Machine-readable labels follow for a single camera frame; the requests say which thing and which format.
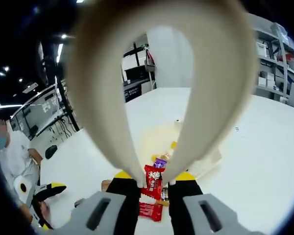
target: table surface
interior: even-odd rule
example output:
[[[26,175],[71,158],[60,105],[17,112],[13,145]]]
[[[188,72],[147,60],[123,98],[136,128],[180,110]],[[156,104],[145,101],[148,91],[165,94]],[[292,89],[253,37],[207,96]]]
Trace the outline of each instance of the table surface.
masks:
[[[61,108],[59,110],[57,110],[54,114],[51,115],[51,117],[49,117],[38,129],[36,136],[39,136],[48,126],[50,126],[50,124],[58,117],[61,115],[64,115],[64,109],[65,108]]]
[[[189,88],[158,88],[126,103],[136,149],[143,131],[185,115],[189,94]],[[272,234],[294,208],[294,108],[253,95],[236,127],[219,145],[220,164],[197,182],[236,211],[247,229]],[[52,224],[65,224],[74,202],[100,191],[102,180],[117,172],[85,130],[65,140],[42,161],[42,184],[67,185],[49,200]],[[161,223],[139,218],[135,234],[151,231],[173,234],[168,208]]]

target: black ceiling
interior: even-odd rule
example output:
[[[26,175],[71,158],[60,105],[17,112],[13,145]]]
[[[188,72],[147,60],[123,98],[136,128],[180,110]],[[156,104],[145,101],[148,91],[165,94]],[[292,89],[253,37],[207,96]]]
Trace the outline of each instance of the black ceiling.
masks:
[[[293,14],[294,20],[294,8],[290,3],[294,1],[288,1],[288,4],[273,0],[242,2],[248,12],[285,25],[294,36],[294,23],[286,14]],[[62,42],[59,36],[69,33],[77,8],[76,0],[0,1],[0,71],[4,72],[3,67],[9,66],[6,76],[0,76],[0,104],[23,104],[35,94],[22,93],[33,82],[39,85],[35,92],[46,87],[37,72],[38,42],[42,38],[55,44]],[[10,115],[14,111],[0,112]]]

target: red snack package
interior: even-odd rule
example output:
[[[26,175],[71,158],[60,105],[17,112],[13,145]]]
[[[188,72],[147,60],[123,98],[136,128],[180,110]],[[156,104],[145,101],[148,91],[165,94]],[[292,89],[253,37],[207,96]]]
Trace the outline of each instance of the red snack package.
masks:
[[[160,172],[165,168],[155,168],[150,165],[145,165],[147,188],[142,188],[141,193],[156,200],[161,199],[162,179]]]
[[[161,221],[163,205],[139,202],[139,215],[151,218],[155,222]]]

